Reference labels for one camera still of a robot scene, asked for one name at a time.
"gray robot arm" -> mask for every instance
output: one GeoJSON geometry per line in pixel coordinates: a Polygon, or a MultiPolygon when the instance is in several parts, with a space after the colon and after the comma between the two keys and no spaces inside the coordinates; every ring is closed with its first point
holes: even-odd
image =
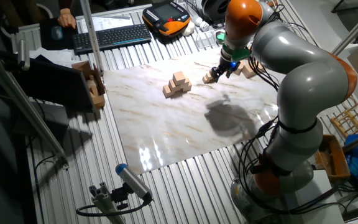
{"type": "Polygon", "coordinates": [[[357,83],[348,64],[299,38],[272,16],[274,12],[264,2],[232,0],[219,67],[211,70],[215,81],[224,72],[230,73],[233,55],[244,50],[255,35],[252,55],[265,68],[287,74],[277,95],[279,127],[259,159],[257,172],[248,180],[251,190],[267,200],[297,191],[313,178],[307,159],[323,140],[316,116],[343,102],[357,83]]]}

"marble surface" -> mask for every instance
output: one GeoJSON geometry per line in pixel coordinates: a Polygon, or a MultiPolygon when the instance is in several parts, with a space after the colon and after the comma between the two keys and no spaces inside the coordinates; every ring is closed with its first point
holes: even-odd
{"type": "Polygon", "coordinates": [[[249,139],[277,114],[277,94],[259,77],[222,76],[204,84],[219,58],[213,49],[104,73],[127,163],[136,174],[249,139]],[[178,71],[193,87],[166,99],[162,88],[178,71]]]}

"orange controller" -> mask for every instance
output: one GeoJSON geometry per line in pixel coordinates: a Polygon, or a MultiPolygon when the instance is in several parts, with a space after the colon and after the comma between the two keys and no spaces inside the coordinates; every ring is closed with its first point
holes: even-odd
{"type": "Polygon", "coordinates": [[[173,37],[178,35],[190,22],[190,15],[174,2],[162,2],[143,10],[143,20],[154,31],[173,37]]]}

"paper document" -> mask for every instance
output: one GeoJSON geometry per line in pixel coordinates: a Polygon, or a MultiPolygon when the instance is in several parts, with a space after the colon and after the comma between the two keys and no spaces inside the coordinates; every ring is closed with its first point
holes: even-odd
{"type": "Polygon", "coordinates": [[[44,56],[56,65],[71,68],[71,65],[81,61],[72,60],[73,50],[46,50],[42,47],[37,50],[30,50],[30,58],[37,58],[39,55],[44,56]]]}
{"type": "MultiPolygon", "coordinates": [[[[133,25],[130,16],[92,17],[95,31],[133,25]]],[[[81,19],[82,33],[88,32],[85,19],[81,19]]]]}

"monitor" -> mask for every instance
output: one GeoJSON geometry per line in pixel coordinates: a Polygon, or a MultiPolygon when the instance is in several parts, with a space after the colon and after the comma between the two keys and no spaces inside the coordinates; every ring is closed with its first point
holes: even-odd
{"type": "MultiPolygon", "coordinates": [[[[0,56],[17,63],[17,55],[0,51],[0,56]]],[[[73,111],[96,111],[81,71],[55,65],[43,56],[30,59],[27,71],[12,72],[27,96],[66,106],[73,111]]]]}

